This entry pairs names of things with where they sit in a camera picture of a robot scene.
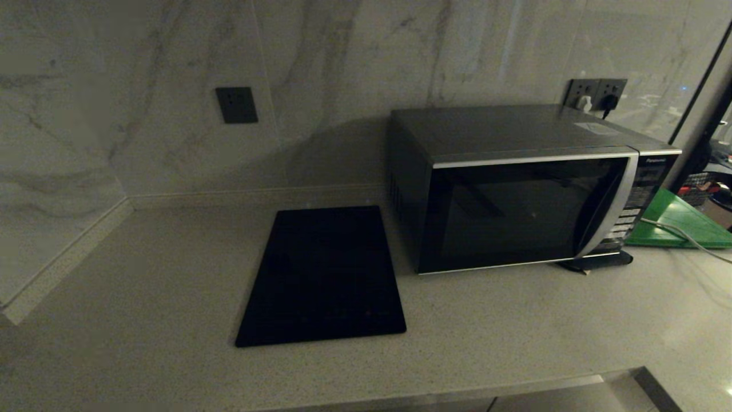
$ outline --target electrical outlet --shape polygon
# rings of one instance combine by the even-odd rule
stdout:
[[[257,123],[251,87],[217,87],[216,97],[224,123]]]
[[[588,79],[588,78],[574,78],[569,83],[569,89],[567,90],[567,96],[564,98],[564,105],[577,108],[577,100],[582,96],[589,96],[592,98],[592,105],[594,107],[594,96],[597,93],[597,88],[600,85],[600,80]]]
[[[603,101],[608,96],[612,95],[620,100],[627,83],[628,79],[626,78],[604,78],[599,80],[597,93],[592,98],[592,110],[605,110]]]

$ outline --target speckled countertop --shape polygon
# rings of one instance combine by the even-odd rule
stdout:
[[[628,248],[633,264],[587,277],[546,264],[420,277],[383,213],[405,334],[235,348],[276,210],[367,202],[135,212],[20,327],[0,329],[0,409],[500,394],[644,365],[685,411],[730,410],[732,270],[695,250]]]

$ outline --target microwave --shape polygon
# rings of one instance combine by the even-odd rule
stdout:
[[[396,110],[386,132],[420,274],[619,254],[679,154],[558,105]]]

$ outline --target induction cooktop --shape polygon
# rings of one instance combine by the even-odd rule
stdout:
[[[405,331],[378,206],[277,212],[237,347]]]

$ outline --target microwave door handle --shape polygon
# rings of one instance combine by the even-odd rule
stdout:
[[[613,226],[615,226],[615,223],[620,217],[620,213],[625,208],[625,204],[630,197],[630,191],[632,190],[633,181],[635,180],[636,169],[638,169],[638,153],[629,153],[628,163],[625,167],[625,171],[623,172],[623,177],[620,180],[620,184],[618,185],[618,191],[615,193],[613,201],[610,204],[610,207],[608,208],[605,217],[602,218],[602,222],[597,227],[597,230],[595,230],[595,233],[592,235],[587,244],[585,244],[580,252],[577,253],[575,259],[580,259],[581,257],[584,257],[588,253],[593,251],[597,247],[597,245],[602,242],[602,239],[605,238],[605,235],[610,232]]]

